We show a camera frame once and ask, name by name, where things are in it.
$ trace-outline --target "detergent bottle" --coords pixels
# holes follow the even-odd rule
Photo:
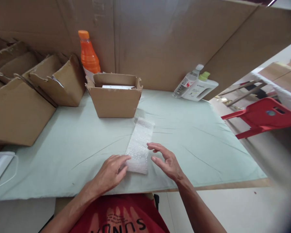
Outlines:
[[[209,72],[201,74],[182,95],[182,98],[192,101],[200,101],[205,95],[215,89],[219,84],[216,81],[209,80],[209,75]]]
[[[81,62],[85,74],[92,78],[93,74],[100,72],[99,60],[93,49],[88,31],[79,30],[78,33],[81,42]]]

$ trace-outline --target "bottle label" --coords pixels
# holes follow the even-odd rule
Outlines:
[[[189,80],[187,77],[184,77],[181,84],[185,87],[190,87],[195,81]]]
[[[205,87],[197,85],[195,88],[188,92],[188,95],[191,97],[197,97],[204,89]]]

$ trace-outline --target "plastic bottle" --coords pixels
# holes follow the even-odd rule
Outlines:
[[[216,81],[209,80],[210,73],[204,72],[198,79],[190,86],[190,88],[182,95],[182,98],[199,101],[219,84]]]
[[[93,49],[88,31],[79,30],[78,33],[81,42],[81,62],[85,74],[92,77],[93,74],[100,72],[99,60]]]
[[[175,98],[180,98],[189,89],[189,87],[196,81],[196,79],[199,76],[199,72],[203,68],[204,68],[204,66],[199,64],[199,65],[196,66],[196,68],[192,72],[187,73],[187,75],[184,77],[182,82],[175,89],[175,91],[172,94],[172,96],[175,97]]]

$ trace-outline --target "hand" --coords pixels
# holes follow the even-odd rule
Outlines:
[[[161,144],[158,143],[147,143],[148,149],[153,150],[154,153],[158,151],[162,153],[165,162],[163,162],[160,158],[152,156],[152,161],[159,166],[165,174],[171,178],[176,183],[180,182],[185,178],[185,174],[183,173],[176,156],[170,150],[167,150]]]
[[[97,175],[84,186],[84,192],[91,198],[97,198],[116,187],[125,177],[128,167],[120,167],[131,159],[129,155],[112,155],[102,165]]]

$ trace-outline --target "tile floor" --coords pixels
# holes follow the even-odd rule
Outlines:
[[[234,99],[239,93],[226,95]],[[256,101],[252,96],[238,107]],[[220,116],[233,110],[212,99]],[[240,119],[226,121],[234,133],[248,126]],[[291,218],[291,128],[240,140],[273,181],[273,187],[198,191],[228,233],[281,232]],[[159,212],[171,233],[193,232],[179,192],[158,193]],[[0,202],[0,232],[38,232],[54,211],[54,198]]]

